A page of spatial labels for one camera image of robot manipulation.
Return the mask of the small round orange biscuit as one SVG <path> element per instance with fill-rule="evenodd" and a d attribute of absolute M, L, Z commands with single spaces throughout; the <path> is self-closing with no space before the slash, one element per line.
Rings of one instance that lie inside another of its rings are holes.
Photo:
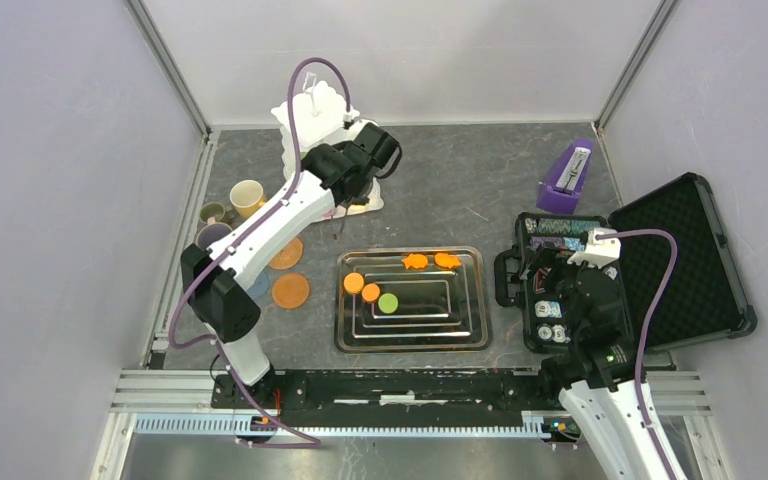
<path fill-rule="evenodd" d="M 361 290 L 361 297 L 364 302 L 375 303 L 381 296 L 381 288 L 376 283 L 366 284 Z"/>

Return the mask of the orange fish cookie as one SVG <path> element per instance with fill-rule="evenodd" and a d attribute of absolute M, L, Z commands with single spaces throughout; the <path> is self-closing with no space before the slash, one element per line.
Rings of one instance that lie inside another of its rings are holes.
<path fill-rule="evenodd" d="M 434 263 L 438 268 L 453 270 L 462 265 L 461 260 L 456 254 L 447 252 L 437 252 L 434 254 Z"/>

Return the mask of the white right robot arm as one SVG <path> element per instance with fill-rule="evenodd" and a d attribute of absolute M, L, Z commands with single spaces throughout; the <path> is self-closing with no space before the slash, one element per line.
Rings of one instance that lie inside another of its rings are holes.
<path fill-rule="evenodd" d="M 544 286 L 557 296 L 569 335 L 565 351 L 541 363 L 540 400 L 572 416 L 607 478 L 685 478 L 651 403 L 622 288 L 605 272 L 617 252 L 543 248 L 539 257 L 552 262 Z"/>

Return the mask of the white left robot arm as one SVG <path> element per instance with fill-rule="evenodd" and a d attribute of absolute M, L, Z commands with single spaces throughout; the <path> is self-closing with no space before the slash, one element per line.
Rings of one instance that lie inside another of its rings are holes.
<path fill-rule="evenodd" d="M 250 288 L 308 225 L 367 197 L 375 179 L 392 174 L 401 154 L 399 142 L 373 123 L 347 140 L 319 144 L 299 158 L 293 176 L 251 218 L 207 248 L 191 244 L 182 252 L 180 304 L 206 325 L 248 406 L 262 407 L 274 394 L 272 365 L 255 330 L 261 310 Z"/>

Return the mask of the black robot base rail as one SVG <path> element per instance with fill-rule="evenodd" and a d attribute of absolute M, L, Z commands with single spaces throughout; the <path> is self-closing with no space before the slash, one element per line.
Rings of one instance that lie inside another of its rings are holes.
<path fill-rule="evenodd" d="M 562 410 L 536 373 L 517 369 L 288 369 L 250 394 L 298 429 L 515 427 L 525 412 Z"/>

